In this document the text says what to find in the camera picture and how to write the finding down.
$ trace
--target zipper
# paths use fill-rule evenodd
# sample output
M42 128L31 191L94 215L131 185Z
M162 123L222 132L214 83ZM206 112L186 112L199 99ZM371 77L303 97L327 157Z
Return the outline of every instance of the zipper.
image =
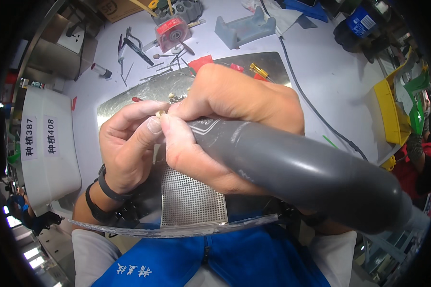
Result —
M211 247L208 246L208 239L206 238L206 236L204 237L204 255L203 255L203 261L202 264L205 264L208 262L208 258L209 258L209 251L211 250Z

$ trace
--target cardboard box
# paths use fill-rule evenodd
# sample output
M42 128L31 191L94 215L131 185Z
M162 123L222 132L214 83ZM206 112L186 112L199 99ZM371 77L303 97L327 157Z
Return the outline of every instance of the cardboard box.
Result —
M151 2L150 0L138 1L145 6ZM104 0L97 5L97 8L112 23L143 10L129 0Z

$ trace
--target blue bottle label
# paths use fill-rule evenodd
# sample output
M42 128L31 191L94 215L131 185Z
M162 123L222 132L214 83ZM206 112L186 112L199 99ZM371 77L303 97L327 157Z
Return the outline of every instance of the blue bottle label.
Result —
M367 11L358 6L353 14L346 19L346 24L357 37L365 38L378 26L377 23L369 16Z

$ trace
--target gray plastic holder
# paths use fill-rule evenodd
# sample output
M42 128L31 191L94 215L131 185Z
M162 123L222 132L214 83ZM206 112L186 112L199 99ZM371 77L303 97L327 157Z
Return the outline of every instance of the gray plastic holder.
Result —
M162 11L157 9L155 13L158 17L150 15L157 26L171 19L175 15L179 15L185 23L189 24L190 22L198 20L203 13L203 6L199 0L196 0L195 2L192 0L179 0L174 3L172 7L174 12L174 15L172 16L169 13L169 8Z
M254 40L273 35L276 19L268 18L265 22L260 6L257 6L253 16L225 23L221 16L215 22L215 33L232 50Z

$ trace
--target perforated metal plate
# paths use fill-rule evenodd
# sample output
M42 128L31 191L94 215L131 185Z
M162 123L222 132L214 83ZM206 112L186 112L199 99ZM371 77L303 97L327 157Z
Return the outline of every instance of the perforated metal plate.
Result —
M161 227L228 222L223 194L170 167L163 172L161 193Z

